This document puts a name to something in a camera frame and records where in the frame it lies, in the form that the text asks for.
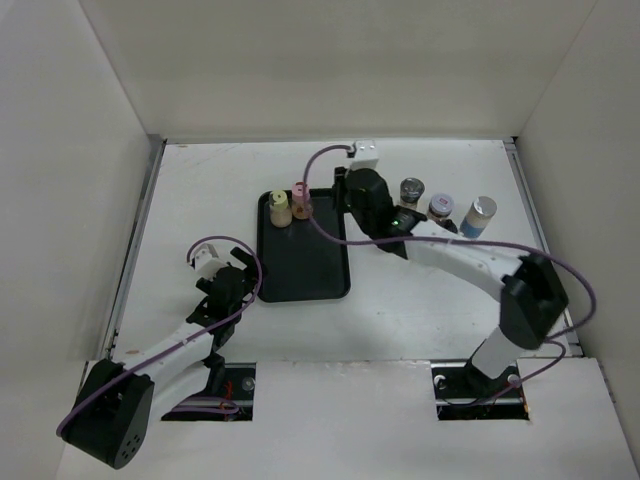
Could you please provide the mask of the pink cap spice bottle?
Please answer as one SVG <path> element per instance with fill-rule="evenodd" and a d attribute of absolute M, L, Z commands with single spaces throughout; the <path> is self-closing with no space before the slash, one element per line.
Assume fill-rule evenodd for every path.
<path fill-rule="evenodd" d="M 298 220 L 308 220 L 313 215 L 311 194 L 308 185 L 296 182 L 291 189 L 291 212 Z"/>

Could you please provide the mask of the yellow cap spice bottle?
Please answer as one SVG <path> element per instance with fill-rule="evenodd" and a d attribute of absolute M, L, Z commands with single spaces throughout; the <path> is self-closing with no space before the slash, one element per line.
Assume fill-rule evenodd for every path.
<path fill-rule="evenodd" d="M 269 218 L 276 228 L 286 228 L 292 223 L 293 215 L 289 198 L 284 190 L 273 190 L 269 193 Z"/>

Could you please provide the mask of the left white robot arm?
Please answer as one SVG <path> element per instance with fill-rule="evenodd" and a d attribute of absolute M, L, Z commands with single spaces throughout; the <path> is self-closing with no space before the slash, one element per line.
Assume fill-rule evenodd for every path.
<path fill-rule="evenodd" d="M 187 253 L 198 272 L 204 299 L 171 335 L 124 361 L 103 359 L 89 371 L 69 414 L 56 434 L 114 470 L 139 452 L 150 423 L 167 414 L 232 417 L 240 411 L 224 387 L 219 349 L 235 332 L 243 312 L 256 300 L 264 268 L 256 253 L 236 241 L 230 254 L 238 266 L 219 260 L 213 238 Z M 211 399 L 189 406 L 194 395 Z"/>

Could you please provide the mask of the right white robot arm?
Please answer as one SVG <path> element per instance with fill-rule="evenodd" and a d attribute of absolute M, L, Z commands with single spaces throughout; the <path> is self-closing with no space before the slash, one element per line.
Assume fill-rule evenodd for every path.
<path fill-rule="evenodd" d="M 512 256 L 467 242 L 396 205 L 386 181 L 371 168 L 335 168 L 333 198 L 382 251 L 453 275 L 498 302 L 497 327 L 454 377 L 472 396 L 492 396 L 503 388 L 508 368 L 543 345 L 568 305 L 551 261 L 541 253 Z"/>

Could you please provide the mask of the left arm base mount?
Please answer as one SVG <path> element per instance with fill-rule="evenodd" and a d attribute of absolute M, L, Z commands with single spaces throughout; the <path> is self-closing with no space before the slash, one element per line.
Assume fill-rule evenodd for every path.
<path fill-rule="evenodd" d="M 164 422 L 251 421 L 256 390 L 255 363 L 227 363 L 212 353 L 202 362 L 208 370 L 203 388 L 161 417 Z"/>

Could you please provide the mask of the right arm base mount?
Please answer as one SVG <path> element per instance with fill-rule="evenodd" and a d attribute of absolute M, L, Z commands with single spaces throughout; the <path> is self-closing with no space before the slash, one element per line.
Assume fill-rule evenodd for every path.
<path fill-rule="evenodd" d="M 433 361 L 430 371 L 441 421 L 529 420 L 515 362 L 496 379 L 462 360 Z"/>

